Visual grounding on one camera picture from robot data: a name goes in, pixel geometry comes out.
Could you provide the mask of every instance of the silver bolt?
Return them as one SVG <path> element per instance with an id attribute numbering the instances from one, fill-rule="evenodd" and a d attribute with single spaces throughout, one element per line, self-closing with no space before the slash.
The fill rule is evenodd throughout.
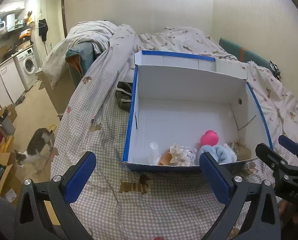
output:
<path id="1" fill-rule="evenodd" d="M 236 182 L 242 182 L 242 177 L 240 177 L 240 176 L 235 176 L 235 177 L 234 177 L 234 180 L 235 180 Z"/>
<path id="2" fill-rule="evenodd" d="M 268 181 L 267 179 L 265 179 L 264 184 L 267 185 L 267 186 L 270 186 L 271 185 L 271 182 Z"/>
<path id="3" fill-rule="evenodd" d="M 60 175 L 56 175 L 56 176 L 54 176 L 54 177 L 52 178 L 52 180 L 53 180 L 54 182 L 58 182 L 59 180 L 61 180 L 61 176 L 60 176 Z"/>
<path id="4" fill-rule="evenodd" d="M 26 179 L 25 180 L 25 185 L 29 185 L 31 183 L 31 179 Z"/>

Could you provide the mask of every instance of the cat's head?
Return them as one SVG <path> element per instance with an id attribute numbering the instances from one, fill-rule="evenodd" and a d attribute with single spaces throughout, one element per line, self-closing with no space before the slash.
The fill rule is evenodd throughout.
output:
<path id="1" fill-rule="evenodd" d="M 27 158 L 25 154 L 22 154 L 21 152 L 18 152 L 15 150 L 16 153 L 16 162 L 19 166 L 23 167 L 24 161 Z"/>

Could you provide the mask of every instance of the blue gripper pad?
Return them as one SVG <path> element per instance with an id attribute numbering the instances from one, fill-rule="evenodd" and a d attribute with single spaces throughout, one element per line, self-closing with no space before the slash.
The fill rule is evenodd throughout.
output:
<path id="1" fill-rule="evenodd" d="M 230 187 L 214 164 L 209 160 L 206 153 L 200 155 L 199 165 L 217 200 L 222 204 L 228 205 L 230 203 Z"/>
<path id="2" fill-rule="evenodd" d="M 64 200 L 67 204 L 77 201 L 81 191 L 96 167 L 96 155 L 93 152 L 86 152 L 85 155 L 88 156 L 82 163 L 79 163 L 79 161 L 76 164 L 80 166 L 76 169 L 71 179 L 66 184 Z"/>
<path id="3" fill-rule="evenodd" d="M 289 139 L 287 136 L 280 135 L 278 138 L 278 142 L 281 146 L 286 148 L 292 154 L 298 155 L 298 144 L 295 143 L 293 140 Z"/>

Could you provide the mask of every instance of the pink rubber duck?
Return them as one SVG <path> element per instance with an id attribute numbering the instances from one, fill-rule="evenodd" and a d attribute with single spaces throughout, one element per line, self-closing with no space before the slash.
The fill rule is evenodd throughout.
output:
<path id="1" fill-rule="evenodd" d="M 218 143 L 218 141 L 219 141 L 219 136 L 213 130 L 206 131 L 206 133 L 200 138 L 201 146 L 202 145 L 214 146 Z"/>

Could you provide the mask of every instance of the bed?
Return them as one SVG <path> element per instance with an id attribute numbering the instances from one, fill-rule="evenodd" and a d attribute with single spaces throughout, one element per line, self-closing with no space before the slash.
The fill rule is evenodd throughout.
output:
<path id="1" fill-rule="evenodd" d="M 108 48 L 92 63 L 77 86 L 57 132 L 51 177 L 62 175 L 86 151 L 97 155 L 97 167 L 71 207 L 95 239 L 201 239 L 224 208 L 202 173 L 146 173 L 152 179 L 147 194 L 120 193 L 122 182 L 138 183 L 140 174 L 122 163 L 129 113 L 116 103 L 119 81 L 132 82 L 133 55 L 139 50 L 164 50 L 237 60 L 212 38 L 191 27 L 166 28 L 137 35 L 129 25 L 118 26 Z M 254 62 L 243 63 L 248 82 L 267 122 L 274 150 L 289 164 L 297 158 L 278 144 L 287 135 L 298 142 L 298 101 L 271 71 Z M 99 129 L 90 132 L 91 119 Z M 244 179 L 260 183 L 271 170 L 260 160 L 238 171 Z M 248 210 L 245 203 L 235 227 Z"/>

